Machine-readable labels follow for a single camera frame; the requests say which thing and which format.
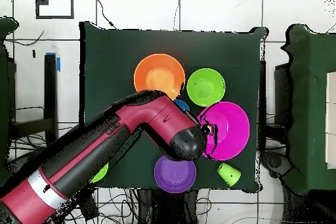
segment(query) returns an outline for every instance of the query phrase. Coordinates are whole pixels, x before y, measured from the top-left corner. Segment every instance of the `cup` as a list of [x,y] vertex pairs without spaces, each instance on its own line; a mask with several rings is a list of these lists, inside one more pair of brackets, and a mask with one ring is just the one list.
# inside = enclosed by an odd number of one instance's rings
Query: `cup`
[[234,169],[233,167],[225,163],[222,163],[218,167],[217,172],[222,177],[222,179],[225,180],[229,187],[235,185],[240,179],[240,175],[242,174],[237,169]]

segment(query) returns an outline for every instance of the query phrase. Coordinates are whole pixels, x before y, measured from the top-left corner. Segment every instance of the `blue tape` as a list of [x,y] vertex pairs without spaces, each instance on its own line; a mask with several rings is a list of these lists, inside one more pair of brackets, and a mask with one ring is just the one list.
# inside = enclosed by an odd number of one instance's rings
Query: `blue tape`
[[60,57],[56,58],[57,70],[60,72]]
[[175,99],[174,103],[182,110],[182,111],[190,111],[189,106],[182,100],[180,99]]

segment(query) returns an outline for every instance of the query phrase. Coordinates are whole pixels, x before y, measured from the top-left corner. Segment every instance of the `table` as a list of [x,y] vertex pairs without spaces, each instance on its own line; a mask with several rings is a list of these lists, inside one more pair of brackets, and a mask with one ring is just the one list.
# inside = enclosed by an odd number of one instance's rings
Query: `table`
[[3,45],[6,36],[18,27],[18,23],[11,18],[0,18],[0,187],[2,187],[11,174],[6,170],[5,164],[9,154],[9,79],[7,72],[7,52]]
[[296,24],[287,30],[283,47],[290,54],[293,79],[289,158],[294,167],[283,180],[297,194],[312,189],[335,190],[336,170],[327,169],[327,73],[336,71],[336,35],[315,34]]
[[[90,22],[80,22],[80,111],[79,118],[87,122],[113,102],[135,92],[133,72],[146,56],[165,53],[183,66],[186,79],[200,68],[213,68],[226,82],[223,101],[240,105],[249,117],[250,138],[239,156],[227,163],[241,171],[240,180],[232,189],[256,192],[255,155],[257,144],[257,105],[260,76],[260,43],[266,35],[264,28],[249,33],[168,32],[152,30],[105,30]],[[186,88],[179,99],[197,116],[203,108],[188,98]],[[145,135],[110,168],[98,187],[135,187],[154,189],[154,166],[162,155],[158,147]],[[228,185],[217,173],[222,162],[198,158],[193,189],[227,189]]]

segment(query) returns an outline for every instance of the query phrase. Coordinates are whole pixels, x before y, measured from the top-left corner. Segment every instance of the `black cable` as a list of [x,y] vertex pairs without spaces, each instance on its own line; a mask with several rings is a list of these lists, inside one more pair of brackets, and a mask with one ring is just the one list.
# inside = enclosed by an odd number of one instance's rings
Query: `black cable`
[[69,213],[69,214],[72,216],[72,218],[73,218],[73,221],[75,221],[75,224],[77,224],[77,221],[76,221],[76,219],[75,219],[74,215],[73,215],[72,213]]
[[117,29],[117,28],[113,25],[113,23],[112,23],[111,21],[109,21],[109,20],[106,18],[105,14],[104,14],[104,7],[102,6],[102,3],[101,3],[99,0],[97,0],[97,2],[98,2],[98,3],[100,4],[100,6],[102,7],[102,15],[103,15],[103,17],[106,19],[106,21],[109,23],[109,25],[110,25],[111,27]]
[[332,28],[334,28],[336,26],[336,23],[334,23],[334,25],[330,28],[330,29],[328,29],[328,31],[330,31]]
[[28,135],[29,137],[31,137],[31,138],[34,138],[34,139],[40,139],[40,140],[42,140],[43,142],[46,142],[46,140],[43,138],[43,136],[42,135],[40,135],[40,134],[36,134],[36,133],[34,133],[34,134],[31,134],[31,135]]
[[99,213],[99,215],[102,215],[103,217],[103,220],[100,222],[100,224],[103,223],[103,221],[107,218],[109,219],[110,221],[113,221],[114,223],[116,224],[121,224],[119,221],[115,220],[114,218],[112,218],[110,215],[104,215],[103,213]]
[[21,45],[24,45],[24,46],[29,46],[29,45],[33,45],[34,43],[37,43],[39,41],[39,39],[41,38],[41,36],[43,35],[45,31],[43,30],[41,35],[39,35],[39,37],[33,41],[32,43],[21,43],[21,42],[18,42],[18,41],[15,41],[15,40],[9,40],[9,39],[4,39],[5,41],[9,41],[9,42],[14,42],[14,43],[18,43],[18,44],[21,44]]
[[9,148],[13,150],[36,150],[35,148],[21,148],[21,147],[15,147],[15,146],[10,146]]
[[275,146],[275,147],[272,147],[272,148],[265,148],[265,150],[279,150],[281,148],[287,148],[287,146]]
[[179,7],[180,7],[180,5],[178,5],[178,6],[177,6],[177,8],[175,9],[173,31],[175,30],[175,19],[176,19],[176,12],[177,12],[177,9],[178,9]]
[[201,199],[206,199],[206,201],[208,201],[208,203],[210,203],[210,208],[207,210],[207,211],[205,211],[205,212],[203,212],[203,213],[198,213],[197,215],[203,215],[203,214],[207,214],[210,210],[211,210],[211,208],[212,208],[212,203],[211,203],[211,201],[210,201],[210,199],[208,199],[208,198],[206,198],[206,197],[202,197],[202,198],[200,198],[200,199],[198,199],[197,201],[196,201],[196,203],[198,202],[198,201],[200,201]]
[[[111,195],[111,189],[108,189],[108,193],[110,193],[110,198],[112,200],[112,195]],[[121,210],[117,207],[116,203],[112,200],[112,203],[114,204],[115,208],[118,210],[119,213],[121,213]]]
[[25,110],[25,109],[33,109],[33,108],[42,108],[44,110],[44,107],[42,106],[15,108],[15,110]]

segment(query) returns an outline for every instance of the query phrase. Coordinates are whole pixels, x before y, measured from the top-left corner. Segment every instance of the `white tile wall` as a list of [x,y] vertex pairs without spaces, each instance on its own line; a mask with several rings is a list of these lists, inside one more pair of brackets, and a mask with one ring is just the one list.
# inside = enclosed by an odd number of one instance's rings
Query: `white tile wall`
[[284,205],[259,204],[258,224],[281,224]]
[[181,0],[181,29],[248,32],[261,25],[261,0]]
[[12,17],[12,0],[0,0],[0,17]]
[[[119,29],[173,30],[174,16],[178,0],[100,0],[105,16]],[[41,7],[41,14],[68,14],[67,0],[49,0],[49,6]],[[75,18],[73,20],[36,20],[35,0],[14,0],[14,18],[20,27],[14,32],[16,39],[30,43],[44,30],[42,39],[79,39],[79,21],[96,22],[95,0],[74,0]],[[334,23],[335,5],[333,0],[181,0],[181,29],[195,31],[248,32],[256,26],[266,26],[270,33],[266,41],[266,96],[267,112],[273,114],[274,106],[274,68],[288,62],[287,53],[280,49],[285,42],[285,31],[293,23],[305,23],[315,32],[326,32]],[[0,16],[12,16],[12,1],[0,0]],[[102,16],[102,8],[97,4],[97,22],[102,28],[111,28]],[[179,28],[179,10],[176,12],[175,29]],[[38,41],[31,46],[5,42],[9,56],[15,56],[17,63],[16,104],[17,107],[43,106],[43,60],[46,52],[57,51],[61,58],[61,71],[58,77],[58,116],[59,128],[73,127],[78,122],[79,109],[79,42],[78,41]],[[18,120],[41,118],[41,110],[18,112]],[[68,131],[60,131],[60,136]],[[277,146],[271,141],[268,146]],[[263,190],[259,193],[260,203],[282,203],[282,186],[277,179],[269,176],[261,166],[260,180]],[[98,201],[109,201],[123,194],[122,189],[99,189]],[[200,190],[198,198],[206,197],[208,190]],[[207,215],[207,224],[256,224],[257,194],[247,194],[239,190],[211,190],[210,201],[214,204]],[[122,202],[118,196],[115,202]],[[245,204],[220,204],[243,202]],[[123,207],[124,214],[129,211]],[[198,213],[205,211],[206,204],[197,204]],[[259,204],[259,224],[278,224],[274,219],[282,218],[281,204]],[[114,204],[102,206],[100,212],[119,214]],[[199,215],[199,224],[205,224],[206,215]],[[99,217],[99,224],[115,224],[109,219]]]
[[199,224],[257,224],[256,204],[212,204],[209,208],[197,204],[196,213],[203,213],[198,215]]
[[[118,29],[173,30],[178,0],[99,0],[106,18]],[[98,26],[110,29],[98,4]]]
[[285,41],[292,24],[306,24],[316,33],[326,33],[336,23],[336,0],[264,0],[263,26],[269,30],[267,40]]
[[[46,15],[67,14],[66,0],[49,0],[42,6]],[[19,23],[15,30],[16,39],[37,39],[44,31],[42,39],[79,39],[79,21],[96,20],[95,0],[73,0],[74,19],[36,19],[35,0],[14,0],[14,18]]]

